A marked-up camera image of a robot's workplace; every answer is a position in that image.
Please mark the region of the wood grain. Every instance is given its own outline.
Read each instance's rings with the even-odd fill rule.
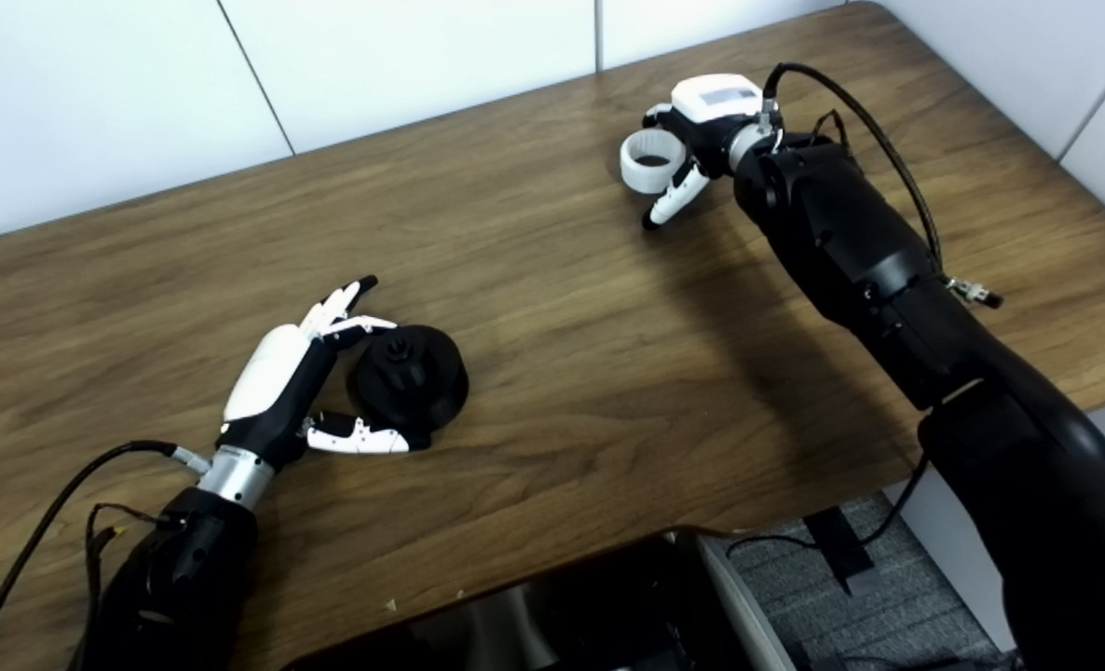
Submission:
[[[309,454],[276,478],[233,668],[655,532],[756,530],[899,480],[918,416],[800,296],[728,181],[645,234],[650,200],[618,180],[617,147],[676,81],[761,80],[778,60],[877,114],[948,269],[1008,296],[979,317],[1082,407],[1105,403],[1105,209],[852,3],[0,238],[0,579],[75,469],[129,438],[208,445],[263,333],[368,272],[382,284],[361,308],[450,332],[471,400],[429,453]],[[832,106],[807,81],[781,95],[794,127]],[[335,379],[319,405],[347,402]],[[90,480],[4,610],[0,668],[70,658],[88,504],[156,510],[189,483],[151,458]]]

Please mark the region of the black arm segment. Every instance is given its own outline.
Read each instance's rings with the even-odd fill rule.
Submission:
[[[1004,579],[1032,671],[1105,668],[1105,437],[945,286],[840,145],[748,151],[735,196],[788,274],[918,409],[918,438]]]
[[[254,513],[183,490],[110,580],[72,671],[204,671],[225,668],[245,562],[259,538]]]

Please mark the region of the black cylindrical object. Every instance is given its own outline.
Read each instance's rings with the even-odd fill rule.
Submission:
[[[370,345],[347,387],[373,421],[404,433],[415,449],[428,447],[428,434],[457,417],[466,405],[469,376],[457,345],[444,332],[401,326]]]

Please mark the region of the cable connector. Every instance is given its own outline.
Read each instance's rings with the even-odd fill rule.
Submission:
[[[177,445],[172,454],[168,454],[172,461],[178,461],[185,466],[189,466],[192,471],[196,471],[198,475],[204,475],[212,468],[212,462],[204,459],[203,455],[196,454],[192,450]]]
[[[979,305],[988,306],[991,310],[1003,305],[1003,296],[992,293],[991,290],[978,282],[967,282],[951,276],[951,279],[946,280],[946,289],[951,290],[951,293],[967,303],[979,303]]]
[[[778,111],[775,97],[764,98],[764,105],[760,107],[760,114],[757,114],[758,132],[760,135],[770,135],[780,122],[780,112]]]

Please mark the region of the robotic hand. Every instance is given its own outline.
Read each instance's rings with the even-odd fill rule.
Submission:
[[[783,133],[776,90],[786,72],[821,82],[862,118],[909,187],[926,241],[845,141]],[[688,147],[688,175],[734,177],[739,208],[813,306],[851,331],[915,408],[930,409],[918,440],[1000,569],[1027,668],[1105,668],[1105,437],[966,310],[1000,301],[945,275],[928,208],[875,119],[829,76],[782,63],[762,92],[734,75],[681,82],[672,106],[648,112],[652,122]],[[645,228],[667,221],[696,184],[674,178]]]
[[[744,154],[772,128],[760,123],[762,94],[747,77],[707,74],[673,88],[672,103],[648,109],[643,127],[664,127],[685,145],[685,162],[669,188],[643,216],[643,227],[660,229],[690,205],[711,180],[734,175]]]
[[[157,517],[109,583],[71,668],[136,671],[223,668],[241,611],[242,566],[259,528],[254,505],[308,448],[345,454],[424,449],[427,430],[466,400],[461,358],[443,333],[351,315],[377,284],[366,276],[318,302],[301,324],[273,328],[229,396],[200,481]],[[356,370],[378,419],[308,416],[341,349],[376,336]],[[391,428],[377,428],[382,417]]]

